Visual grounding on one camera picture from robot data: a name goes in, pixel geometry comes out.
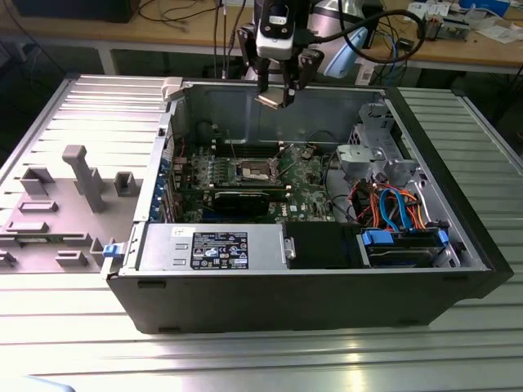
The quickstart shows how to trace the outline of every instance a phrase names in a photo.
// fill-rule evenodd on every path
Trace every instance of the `slotted metal surface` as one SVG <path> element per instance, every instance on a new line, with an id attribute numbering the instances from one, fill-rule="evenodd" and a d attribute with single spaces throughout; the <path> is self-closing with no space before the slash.
<path id="1" fill-rule="evenodd" d="M 143 179 L 165 112 L 162 84 L 163 78 L 91 75 L 63 82 L 0 184 L 0 226 L 24 192 L 18 180 L 27 167 L 45 166 L 55 178 L 74 178 L 61 158 L 66 145 L 85 145 L 87 164 L 97 167 L 103 179 L 125 171 Z"/>
<path id="2" fill-rule="evenodd" d="M 523 262 L 521 160 L 467 99 L 445 90 L 400 91 L 505 258 Z"/>
<path id="3" fill-rule="evenodd" d="M 420 98 L 413 99 L 419 105 Z M 448 129 L 456 133 L 452 123 Z M 440 141 L 449 146 L 443 154 L 485 151 L 507 163 L 495 155 L 494 142 L 470 150 Z M 468 158 L 445 160 L 459 165 Z M 147 336 L 98 274 L 0 275 L 0 372 L 42 376 L 79 392 L 521 390 L 523 264 L 512 244 L 521 225 L 515 213 L 493 214 L 489 205 L 494 186 L 507 186 L 504 178 L 515 175 L 468 170 L 456 177 L 473 203 L 486 200 L 490 218 L 484 219 L 491 233 L 510 241 L 501 248 L 516 275 L 483 300 L 457 304 L 430 327 Z M 509 186 L 506 202 L 518 202 L 518 187 L 520 181 Z M 477 189 L 483 189 L 480 198 Z"/>

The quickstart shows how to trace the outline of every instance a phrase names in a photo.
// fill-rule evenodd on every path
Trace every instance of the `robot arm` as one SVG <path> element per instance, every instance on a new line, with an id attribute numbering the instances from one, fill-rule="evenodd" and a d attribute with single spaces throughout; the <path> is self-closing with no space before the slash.
<path id="1" fill-rule="evenodd" d="M 379 19 L 384 16 L 401 15 L 413 19 L 421 30 L 418 45 L 409 53 L 394 60 L 379 60 L 375 62 L 389 64 L 394 61 L 406 60 L 415 53 L 423 43 L 424 28 L 422 21 L 411 12 L 405 10 L 377 12 L 365 19 L 361 15 L 360 22 L 354 23 L 349 29 L 341 30 L 342 24 L 339 16 L 331 18 L 331 25 L 337 25 L 337 32 L 328 37 L 316 37 L 309 29 L 309 16 L 312 7 L 319 3 L 317 0 L 255 0 L 254 23 L 247 24 L 238 31 L 239 45 L 244 58 L 244 63 L 252 67 L 257 74 L 257 100 L 273 109 L 285 108 L 294 102 L 296 91 L 307 86 L 318 71 L 325 56 L 322 51 L 310 48 L 312 44 L 332 42 L 348 33 L 355 32 L 354 37 L 360 40 L 367 36 L 366 28 L 376 26 Z M 342 0 L 330 0 L 327 7 L 335 7 L 343 12 Z M 360 52 L 349 38 L 346 38 L 347 47 L 341 50 L 331 60 L 326 74 L 343 75 L 339 61 L 342 56 L 346 61 L 355 60 L 355 56 L 368 56 Z M 282 74 L 284 89 L 269 87 L 269 74 L 271 65 L 278 65 Z"/>
<path id="2" fill-rule="evenodd" d="M 296 90 L 305 88 L 314 77 L 324 54 L 307 47 L 307 39 L 312 36 L 307 29 L 311 1 L 265 0 L 261 3 L 257 0 L 254 18 L 257 23 L 239 29 L 239 44 L 244 63 L 257 73 L 257 100 L 274 109 L 285 108 L 293 103 Z M 279 65 L 283 90 L 269 88 L 271 62 Z"/>

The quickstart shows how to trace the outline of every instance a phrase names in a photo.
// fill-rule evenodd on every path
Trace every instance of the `metal bracket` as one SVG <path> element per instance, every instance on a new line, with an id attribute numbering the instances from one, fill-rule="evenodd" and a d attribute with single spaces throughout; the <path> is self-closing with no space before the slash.
<path id="1" fill-rule="evenodd" d="M 284 252 L 287 260 L 293 260 L 296 258 L 296 248 L 294 247 L 294 238 L 284 239 Z"/>

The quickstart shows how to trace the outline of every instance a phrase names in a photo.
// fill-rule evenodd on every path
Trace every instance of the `desk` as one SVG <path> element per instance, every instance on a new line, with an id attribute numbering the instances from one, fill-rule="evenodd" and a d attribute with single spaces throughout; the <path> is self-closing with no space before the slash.
<path id="1" fill-rule="evenodd" d="M 386 0 L 388 10 L 407 8 L 410 0 Z M 510 8 L 505 15 L 508 19 L 523 19 L 523 12 Z M 400 36 L 416 42 L 416 24 L 403 21 L 403 17 L 394 16 L 391 25 Z M 504 21 L 508 27 L 511 22 Z M 366 51 L 371 56 L 387 58 L 390 50 L 383 38 L 376 37 L 373 47 Z M 367 84 L 372 70 L 377 64 L 361 61 L 360 83 Z M 409 68 L 447 69 L 470 72 L 491 72 L 495 74 L 515 74 L 523 65 L 523 42 L 507 44 L 496 42 L 475 31 L 470 32 L 467 41 L 436 40 L 425 41 L 420 50 L 409 60 Z"/>
<path id="2" fill-rule="evenodd" d="M 162 8 L 183 7 L 191 4 L 185 0 L 162 0 Z M 174 16 L 186 16 L 198 11 L 212 8 L 213 0 L 204 0 L 187 10 L 174 11 Z M 9 15 L 0 7 L 0 37 L 7 42 L 31 42 L 13 23 Z M 239 7 L 228 7 L 227 10 L 227 42 L 230 31 L 239 12 Z M 158 19 L 158 8 L 151 4 L 144 10 L 145 15 Z M 239 19 L 239 25 L 248 23 L 253 15 L 252 8 L 245 8 Z M 133 51 L 161 51 L 176 53 L 212 54 L 212 27 L 214 12 L 205 12 L 202 15 L 188 19 L 190 32 L 184 33 L 179 29 L 167 26 L 160 22 L 153 22 L 134 15 L 126 24 L 109 23 L 95 20 L 67 20 L 47 18 L 22 18 L 20 24 L 33 35 L 38 43 L 43 45 L 57 45 L 66 47 L 90 47 L 98 50 L 101 63 L 106 74 L 117 74 L 112 50 Z M 218 46 L 223 45 L 223 14 L 218 19 Z M 239 56 L 239 48 L 232 51 L 233 56 Z"/>
<path id="3" fill-rule="evenodd" d="M 163 9 L 186 4 L 183 0 L 163 0 Z M 387 9 L 406 8 L 409 0 L 385 0 Z M 180 16 L 202 11 L 212 7 L 212 0 L 204 0 L 189 10 L 180 10 Z M 230 7 L 228 14 L 229 29 L 232 29 L 238 7 Z M 146 15 L 158 17 L 158 8 L 154 5 L 145 9 Z M 240 18 L 240 24 L 252 18 L 252 9 L 246 8 Z M 523 12 L 509 10 L 507 18 L 523 19 Z M 21 24 L 42 44 L 76 47 L 92 47 L 98 50 L 106 74 L 116 74 L 117 69 L 111 55 L 112 50 L 127 49 L 137 51 L 165 51 L 182 53 L 212 53 L 213 12 L 207 12 L 190 19 L 190 32 L 134 16 L 128 24 L 113 24 L 87 20 L 55 20 L 43 18 L 20 18 Z M 218 25 L 218 45 L 222 44 L 222 16 Z M 404 31 L 405 37 L 413 39 L 415 26 L 402 19 L 391 18 L 398 32 Z M 26 36 L 12 22 L 3 10 L 0 15 L 0 36 L 11 42 L 29 42 Z M 385 42 L 377 38 L 374 47 L 368 50 L 373 56 L 387 57 L 389 50 Z M 239 49 L 233 50 L 239 55 Z M 373 69 L 375 64 L 363 61 L 361 74 L 366 69 Z M 452 69 L 472 72 L 492 72 L 514 74 L 523 64 L 523 43 L 521 41 L 502 44 L 471 32 L 466 42 L 439 40 L 425 42 L 421 50 L 409 61 L 410 68 Z"/>

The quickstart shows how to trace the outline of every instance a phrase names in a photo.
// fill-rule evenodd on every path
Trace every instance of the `sticker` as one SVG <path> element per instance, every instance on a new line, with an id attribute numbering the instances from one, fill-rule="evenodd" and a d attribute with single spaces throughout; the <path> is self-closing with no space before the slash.
<path id="1" fill-rule="evenodd" d="M 195 227 L 173 227 L 171 237 L 192 237 Z"/>
<path id="2" fill-rule="evenodd" d="M 193 270 L 248 270 L 247 233 L 195 233 L 192 227 L 182 229 L 192 229 Z"/>

